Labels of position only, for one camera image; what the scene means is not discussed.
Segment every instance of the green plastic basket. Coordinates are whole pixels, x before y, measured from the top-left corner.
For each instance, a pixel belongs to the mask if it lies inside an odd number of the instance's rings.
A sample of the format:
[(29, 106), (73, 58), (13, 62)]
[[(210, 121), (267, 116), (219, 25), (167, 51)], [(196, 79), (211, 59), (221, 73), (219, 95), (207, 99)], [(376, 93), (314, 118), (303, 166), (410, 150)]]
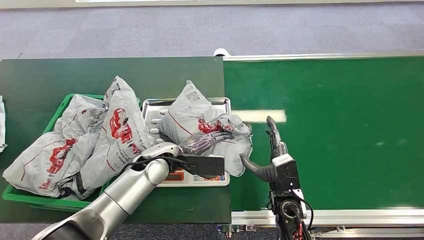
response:
[[(60, 104), (56, 113), (54, 113), (47, 127), (44, 129), (42, 134), (53, 131), (56, 121), (58, 118), (62, 116), (65, 109), (68, 107), (71, 102), (72, 97), (75, 93), (68, 94), (65, 99)], [(103, 99), (103, 95), (90, 95), (90, 94), (81, 94), (87, 97), (91, 97), (94, 99)], [(101, 188), (99, 187), (91, 196), (88, 198), (78, 201), (71, 199), (57, 199), (54, 197), (40, 196), (36, 194), (32, 194), (28, 191), (19, 190), (13, 187), (12, 185), (7, 185), (4, 190), (2, 197), (4, 200), (10, 200), (20, 203), (27, 203), (33, 208), (38, 209), (48, 209), (48, 210), (57, 210), (57, 211), (67, 211), (67, 212), (78, 212), (79, 210), (87, 207), (92, 201), (94, 201), (100, 194), (104, 192), (104, 190), (108, 187), (109, 182), (103, 185)]]

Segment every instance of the floor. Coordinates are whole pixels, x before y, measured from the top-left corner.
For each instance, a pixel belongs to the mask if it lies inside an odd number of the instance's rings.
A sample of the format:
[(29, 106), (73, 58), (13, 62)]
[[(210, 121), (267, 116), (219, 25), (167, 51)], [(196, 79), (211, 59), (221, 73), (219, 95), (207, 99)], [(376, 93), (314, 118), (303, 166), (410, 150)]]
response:
[[(424, 2), (0, 10), (0, 59), (211, 56), (216, 48), (232, 55), (424, 51)], [(0, 239), (30, 239), (46, 226), (0, 224)], [(114, 239), (224, 236), (212, 224), (123, 225)], [(233, 239), (277, 234), (260, 229)]]

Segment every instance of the white plastic bag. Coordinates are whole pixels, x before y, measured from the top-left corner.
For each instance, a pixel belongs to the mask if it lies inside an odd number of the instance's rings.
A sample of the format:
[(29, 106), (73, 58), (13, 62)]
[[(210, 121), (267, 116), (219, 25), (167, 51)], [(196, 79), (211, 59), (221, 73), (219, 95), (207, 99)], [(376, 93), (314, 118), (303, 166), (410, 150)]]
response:
[(65, 192), (70, 188), (80, 199), (91, 195), (119, 174), (137, 154), (153, 146), (137, 97), (119, 76), (107, 90), (104, 103), (109, 110), (93, 155), (76, 176), (62, 185)]
[(191, 139), (199, 139), (199, 135), (220, 131), (232, 133), (234, 139), (217, 142), (201, 155), (224, 156), (225, 171), (236, 177), (245, 171), (239, 154), (245, 153), (249, 156), (253, 150), (250, 127), (244, 124), (239, 116), (214, 108), (191, 81), (187, 81), (157, 127), (178, 145), (190, 143)]
[(6, 111), (3, 96), (0, 95), (0, 153), (7, 147), (6, 144)]
[(106, 110), (102, 100), (76, 94), (53, 132), (24, 150), (3, 177), (17, 189), (58, 197), (59, 182), (75, 175), (93, 152)]

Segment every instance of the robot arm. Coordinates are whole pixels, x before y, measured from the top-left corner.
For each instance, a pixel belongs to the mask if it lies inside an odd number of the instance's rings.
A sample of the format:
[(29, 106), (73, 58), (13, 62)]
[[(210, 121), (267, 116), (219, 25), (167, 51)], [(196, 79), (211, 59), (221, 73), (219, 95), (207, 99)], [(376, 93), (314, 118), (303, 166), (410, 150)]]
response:
[(120, 176), (90, 205), (54, 223), (32, 240), (107, 240), (170, 172), (183, 168), (191, 174), (224, 174), (223, 157), (182, 153), (173, 143), (150, 147), (125, 166)]
[(271, 145), (270, 164), (259, 166), (247, 155), (240, 154), (243, 165), (252, 171), (260, 180), (269, 183), (269, 198), (271, 210), (275, 215), (275, 223), (280, 232), (281, 240), (310, 240), (311, 221), (306, 228), (304, 219), (307, 217), (296, 161), (289, 155), (286, 144), (281, 141), (275, 121), (266, 118)]

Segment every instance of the digital scale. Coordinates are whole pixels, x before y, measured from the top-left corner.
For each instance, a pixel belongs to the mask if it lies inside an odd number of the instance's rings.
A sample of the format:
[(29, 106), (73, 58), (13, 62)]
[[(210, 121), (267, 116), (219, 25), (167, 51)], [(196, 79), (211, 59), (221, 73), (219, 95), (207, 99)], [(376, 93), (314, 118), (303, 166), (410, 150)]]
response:
[[(212, 107), (231, 113), (230, 100), (226, 97), (208, 98)], [(169, 107), (175, 99), (147, 99), (143, 102), (142, 115), (144, 123), (149, 129), (150, 135), (154, 138), (154, 144), (172, 142), (168, 137), (159, 133), (157, 124), (159, 120), (168, 112)], [(217, 176), (213, 179), (205, 179), (198, 175), (192, 175), (183, 169), (176, 170), (168, 175), (166, 180), (158, 187), (218, 187), (230, 184), (230, 175), (226, 172), (224, 176)]]

